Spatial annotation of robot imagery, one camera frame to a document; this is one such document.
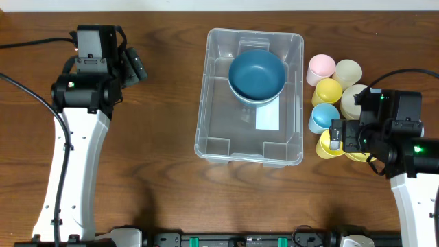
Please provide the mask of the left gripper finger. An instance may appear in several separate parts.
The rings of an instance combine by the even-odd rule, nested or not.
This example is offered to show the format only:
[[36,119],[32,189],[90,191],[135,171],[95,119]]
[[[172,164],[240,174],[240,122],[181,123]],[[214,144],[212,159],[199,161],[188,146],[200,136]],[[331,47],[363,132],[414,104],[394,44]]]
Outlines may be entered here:
[[137,74],[135,73],[126,52],[122,53],[121,62],[123,64],[123,74],[124,74],[123,88],[134,86],[139,82],[139,78],[137,77]]
[[133,47],[130,47],[130,48],[127,48],[125,52],[130,59],[132,67],[133,67],[135,73],[137,74],[139,81],[146,80],[148,78],[148,74],[147,74],[147,71],[145,70],[145,67],[143,66],[143,63],[142,63],[136,49]]

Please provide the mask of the yellow bowl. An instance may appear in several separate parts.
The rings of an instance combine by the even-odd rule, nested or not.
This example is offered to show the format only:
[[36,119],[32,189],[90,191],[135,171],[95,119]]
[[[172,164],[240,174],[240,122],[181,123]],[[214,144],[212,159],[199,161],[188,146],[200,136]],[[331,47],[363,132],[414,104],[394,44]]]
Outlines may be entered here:
[[352,161],[366,162],[367,158],[370,156],[370,153],[345,153],[345,156]]

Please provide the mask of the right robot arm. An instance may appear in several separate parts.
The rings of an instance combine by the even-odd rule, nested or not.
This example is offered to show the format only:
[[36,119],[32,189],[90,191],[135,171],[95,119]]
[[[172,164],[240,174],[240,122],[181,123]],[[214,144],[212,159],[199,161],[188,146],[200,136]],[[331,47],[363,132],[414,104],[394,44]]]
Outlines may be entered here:
[[403,246],[438,245],[438,140],[421,136],[420,121],[378,123],[333,120],[330,148],[367,153],[384,164],[390,180]]

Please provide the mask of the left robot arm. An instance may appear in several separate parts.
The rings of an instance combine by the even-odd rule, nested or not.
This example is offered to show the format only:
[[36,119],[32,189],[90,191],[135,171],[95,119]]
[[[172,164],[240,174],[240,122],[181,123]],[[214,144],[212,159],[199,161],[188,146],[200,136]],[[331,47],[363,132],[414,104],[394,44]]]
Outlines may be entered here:
[[54,155],[32,242],[45,246],[95,240],[94,198],[103,142],[122,90],[147,79],[137,51],[117,25],[80,25],[78,53],[51,86]]

